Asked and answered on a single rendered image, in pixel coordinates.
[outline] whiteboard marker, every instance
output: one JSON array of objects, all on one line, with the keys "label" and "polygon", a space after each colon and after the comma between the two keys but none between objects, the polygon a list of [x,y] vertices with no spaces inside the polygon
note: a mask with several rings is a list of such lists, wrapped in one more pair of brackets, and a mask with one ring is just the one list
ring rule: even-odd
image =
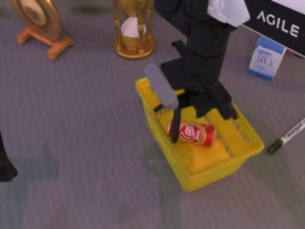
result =
[{"label": "whiteboard marker", "polygon": [[291,130],[289,130],[283,137],[274,142],[271,146],[267,148],[270,154],[275,153],[283,145],[287,144],[294,136],[300,133],[305,128],[305,118],[295,125]]}]

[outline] red soda can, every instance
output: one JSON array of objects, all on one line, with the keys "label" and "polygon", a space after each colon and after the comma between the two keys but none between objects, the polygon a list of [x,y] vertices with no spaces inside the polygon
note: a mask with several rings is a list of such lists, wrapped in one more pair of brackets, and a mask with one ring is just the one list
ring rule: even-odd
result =
[{"label": "red soda can", "polygon": [[[168,135],[172,135],[173,122],[169,124]],[[186,121],[180,122],[179,139],[181,141],[210,148],[216,136],[213,125],[195,124]]]}]

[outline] yellow plastic container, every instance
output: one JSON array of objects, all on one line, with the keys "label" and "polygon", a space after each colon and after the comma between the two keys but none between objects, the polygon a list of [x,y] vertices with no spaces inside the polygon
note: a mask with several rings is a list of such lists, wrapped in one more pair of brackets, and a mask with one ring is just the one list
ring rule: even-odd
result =
[{"label": "yellow plastic container", "polygon": [[216,127],[217,138],[211,148],[180,141],[173,144],[167,135],[173,112],[156,114],[153,111],[160,102],[146,78],[137,81],[136,89],[142,99],[149,128],[185,191],[195,191],[233,174],[248,158],[264,148],[263,141],[236,106],[236,120],[223,120],[216,109],[197,119],[193,107],[183,109],[181,120],[212,124]]}]

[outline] blue and white box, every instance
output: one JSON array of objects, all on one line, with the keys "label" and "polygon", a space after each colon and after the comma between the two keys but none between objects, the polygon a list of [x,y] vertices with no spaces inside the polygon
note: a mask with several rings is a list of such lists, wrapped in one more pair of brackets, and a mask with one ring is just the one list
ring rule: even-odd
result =
[{"label": "blue and white box", "polygon": [[286,47],[260,36],[256,42],[248,72],[266,80],[273,80],[285,52]]}]

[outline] hourglass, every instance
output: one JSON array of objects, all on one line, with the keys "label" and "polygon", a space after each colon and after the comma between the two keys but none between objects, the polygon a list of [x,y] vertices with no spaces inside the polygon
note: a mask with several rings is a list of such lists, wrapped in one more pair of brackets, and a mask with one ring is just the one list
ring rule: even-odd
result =
[{"label": "hourglass", "polygon": [[73,45],[70,36],[63,32],[61,18],[51,0],[10,0],[26,28],[17,35],[24,44],[30,37],[50,46],[47,54],[52,61]]},{"label": "hourglass", "polygon": [[[124,13],[121,25],[118,5]],[[151,32],[152,7],[150,0],[113,0],[113,19],[116,36],[115,52],[126,59],[136,60],[149,56],[155,48]]]}]

